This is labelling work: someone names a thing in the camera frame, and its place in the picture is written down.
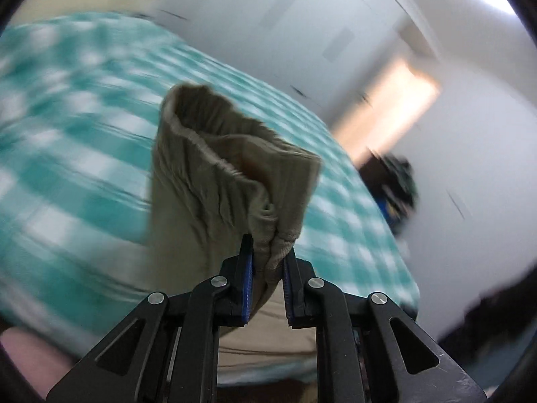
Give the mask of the white wardrobe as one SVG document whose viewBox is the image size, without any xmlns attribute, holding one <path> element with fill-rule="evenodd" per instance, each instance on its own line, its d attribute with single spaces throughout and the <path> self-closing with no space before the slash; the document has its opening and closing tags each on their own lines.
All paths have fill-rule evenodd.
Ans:
<svg viewBox="0 0 537 403">
<path fill-rule="evenodd" d="M 153 14 L 327 124 L 393 61 L 437 54 L 409 0 L 156 0 Z"/>
</svg>

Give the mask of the teal plaid bed cover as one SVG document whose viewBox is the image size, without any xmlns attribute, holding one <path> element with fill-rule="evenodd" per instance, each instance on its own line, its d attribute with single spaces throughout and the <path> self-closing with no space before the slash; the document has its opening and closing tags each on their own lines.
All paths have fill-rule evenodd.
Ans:
<svg viewBox="0 0 537 403">
<path fill-rule="evenodd" d="M 396 240 L 325 124 L 151 21 L 85 12 L 1 36 L 1 316 L 83 356 L 143 299 L 151 148 L 178 83 L 211 86 L 319 155 L 295 245 L 346 293 L 420 298 Z"/>
</svg>

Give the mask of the pink dotted pajama leg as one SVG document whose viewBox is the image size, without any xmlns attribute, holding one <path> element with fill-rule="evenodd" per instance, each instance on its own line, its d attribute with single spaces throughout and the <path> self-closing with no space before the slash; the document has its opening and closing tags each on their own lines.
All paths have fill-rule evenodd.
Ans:
<svg viewBox="0 0 537 403">
<path fill-rule="evenodd" d="M 1 334 L 1 348 L 40 398 L 46 398 L 75 364 L 46 340 L 18 327 L 10 327 Z"/>
</svg>

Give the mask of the khaki beige pants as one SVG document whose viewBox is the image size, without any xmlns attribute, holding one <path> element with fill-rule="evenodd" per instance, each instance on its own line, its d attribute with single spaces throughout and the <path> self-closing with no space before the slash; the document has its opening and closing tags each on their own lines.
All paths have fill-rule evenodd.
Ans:
<svg viewBox="0 0 537 403">
<path fill-rule="evenodd" d="M 321 167 L 318 155 L 207 86 L 173 86 L 162 102 L 142 279 L 169 295 L 187 292 L 236 255 L 244 235 L 252 236 L 253 322 L 223 331 L 226 369 L 315 354 L 314 331 L 286 322 L 280 280 Z"/>
</svg>

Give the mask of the dark wooden nightstand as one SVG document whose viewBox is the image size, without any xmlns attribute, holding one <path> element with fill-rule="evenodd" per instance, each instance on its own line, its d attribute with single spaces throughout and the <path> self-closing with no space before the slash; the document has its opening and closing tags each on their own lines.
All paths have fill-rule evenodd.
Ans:
<svg viewBox="0 0 537 403">
<path fill-rule="evenodd" d="M 367 190 L 375 200 L 386 197 L 392 177 L 382 158 L 372 152 L 358 169 L 358 173 Z"/>
</svg>

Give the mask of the pile of dark clothes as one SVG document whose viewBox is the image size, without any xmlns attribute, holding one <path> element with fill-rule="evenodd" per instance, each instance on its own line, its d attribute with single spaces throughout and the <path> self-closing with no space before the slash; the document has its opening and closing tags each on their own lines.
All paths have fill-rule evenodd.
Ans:
<svg viewBox="0 0 537 403">
<path fill-rule="evenodd" d="M 386 175 L 381 180 L 380 196 L 376 201 L 391 233 L 398 236 L 415 212 L 419 201 L 413 167 L 403 156 L 384 155 L 379 161 Z"/>
</svg>

